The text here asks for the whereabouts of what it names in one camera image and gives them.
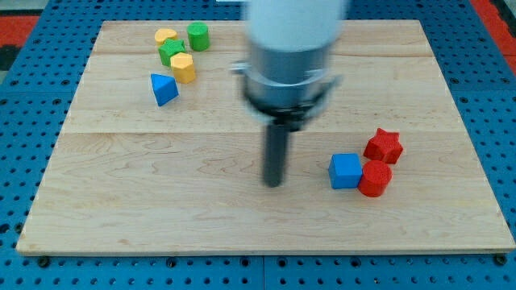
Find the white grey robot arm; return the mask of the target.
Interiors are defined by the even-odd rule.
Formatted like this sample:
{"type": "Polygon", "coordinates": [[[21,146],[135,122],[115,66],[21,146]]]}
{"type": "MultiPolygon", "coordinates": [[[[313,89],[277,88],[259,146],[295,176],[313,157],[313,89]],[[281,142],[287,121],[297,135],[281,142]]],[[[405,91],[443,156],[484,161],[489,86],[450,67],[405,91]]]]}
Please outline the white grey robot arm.
{"type": "Polygon", "coordinates": [[[234,65],[243,97],[267,123],[300,130],[318,115],[337,79],[329,55],[342,31],[346,0],[250,0],[243,6],[248,53],[234,65]]]}

